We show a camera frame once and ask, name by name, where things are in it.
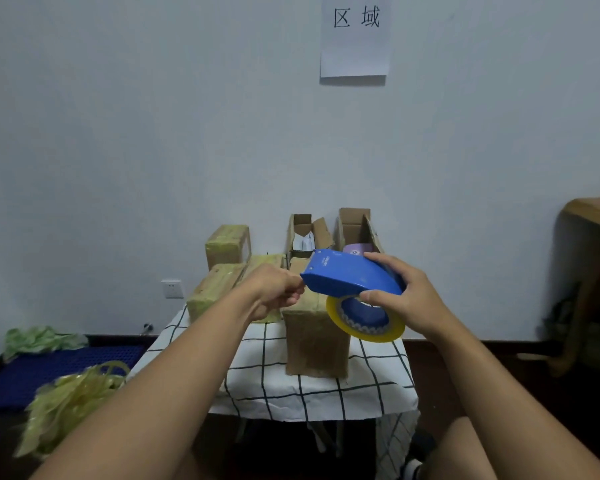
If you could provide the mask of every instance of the person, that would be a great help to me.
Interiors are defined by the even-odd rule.
[[[372,290],[360,299],[398,313],[437,346],[468,416],[451,425],[423,465],[409,462],[405,478],[600,479],[600,460],[449,311],[421,270],[384,254],[365,257],[390,266],[408,286],[401,296]],[[247,326],[295,304],[303,291],[300,276],[257,268],[88,416],[32,478],[199,477],[191,444]]]

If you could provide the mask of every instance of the tablecloth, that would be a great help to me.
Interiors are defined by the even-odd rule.
[[[186,330],[186,306],[131,370],[133,377]],[[209,412],[249,419],[376,418],[376,479],[394,480],[418,421],[418,395],[401,340],[351,339],[347,379],[288,376],[284,322],[251,324]]]

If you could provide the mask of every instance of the white wall socket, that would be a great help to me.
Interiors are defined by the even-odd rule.
[[[162,280],[162,294],[165,298],[184,298],[180,280]]]

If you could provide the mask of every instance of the person's left hand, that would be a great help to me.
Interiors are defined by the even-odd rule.
[[[295,305],[304,293],[304,282],[299,274],[272,264],[261,264],[242,284],[255,293],[257,300],[249,316],[251,320],[263,319],[277,308]]]

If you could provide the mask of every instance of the sealed cardboard box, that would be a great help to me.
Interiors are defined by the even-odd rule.
[[[247,267],[244,270],[239,283],[243,282],[246,279],[246,277],[261,264],[269,263],[278,267],[282,267],[284,257],[284,254],[265,254],[251,256],[251,259],[249,259],[249,263],[247,264]],[[269,315],[267,315],[265,318],[263,318],[262,320],[257,320],[254,323],[273,323],[279,322],[280,320],[282,320],[280,310],[272,310],[271,313],[269,313]]]
[[[244,263],[216,264],[211,268],[187,300],[190,323],[195,322],[211,305],[231,291],[245,266]]]
[[[307,258],[292,258],[289,270],[302,273]],[[351,336],[331,321],[327,297],[309,289],[282,309],[287,326],[287,374],[344,379],[348,375]]]
[[[342,251],[349,244],[371,244],[375,252],[384,253],[371,224],[371,209],[343,207],[338,211],[336,249]]]
[[[312,222],[311,214],[291,214],[285,245],[288,262],[295,257],[310,258],[313,250],[332,248],[334,245],[324,217]]]
[[[251,238],[246,225],[221,225],[205,244],[209,270],[216,264],[244,263],[251,257]]]

